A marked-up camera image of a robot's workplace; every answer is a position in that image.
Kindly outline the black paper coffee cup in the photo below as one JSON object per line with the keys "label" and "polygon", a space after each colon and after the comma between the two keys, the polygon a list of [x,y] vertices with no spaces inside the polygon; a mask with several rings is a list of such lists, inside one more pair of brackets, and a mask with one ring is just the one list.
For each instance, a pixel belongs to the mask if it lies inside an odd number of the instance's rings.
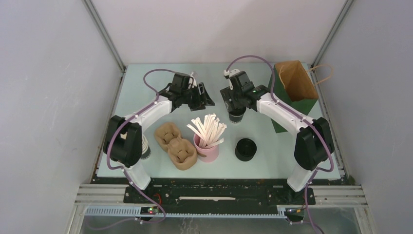
{"label": "black paper coffee cup", "polygon": [[231,123],[237,124],[240,123],[243,119],[243,116],[246,112],[246,109],[234,109],[233,111],[228,113],[229,120]]}

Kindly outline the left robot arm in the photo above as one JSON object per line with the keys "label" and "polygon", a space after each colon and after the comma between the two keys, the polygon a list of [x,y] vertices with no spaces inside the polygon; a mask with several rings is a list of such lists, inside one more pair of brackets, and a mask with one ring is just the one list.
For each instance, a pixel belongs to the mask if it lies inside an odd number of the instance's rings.
{"label": "left robot arm", "polygon": [[174,72],[172,82],[155,91],[155,98],[139,111],[125,117],[110,118],[103,152],[110,170],[121,170],[129,184],[136,188],[135,197],[142,203],[152,201],[154,190],[148,186],[151,177],[141,162],[144,132],[157,120],[186,104],[191,111],[215,106],[204,84],[193,75]]}

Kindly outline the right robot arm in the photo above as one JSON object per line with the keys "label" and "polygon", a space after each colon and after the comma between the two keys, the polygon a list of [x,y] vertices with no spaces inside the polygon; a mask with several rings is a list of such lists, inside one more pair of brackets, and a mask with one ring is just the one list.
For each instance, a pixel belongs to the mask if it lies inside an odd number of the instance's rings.
{"label": "right robot arm", "polygon": [[264,85],[254,86],[245,71],[224,71],[224,77],[229,86],[220,93],[230,115],[252,109],[271,118],[296,138],[296,165],[287,179],[289,187],[284,189],[283,197],[290,204],[297,203],[303,197],[302,190],[323,162],[330,161],[329,172],[334,168],[332,153],[335,149],[327,120],[308,117],[280,100]]}

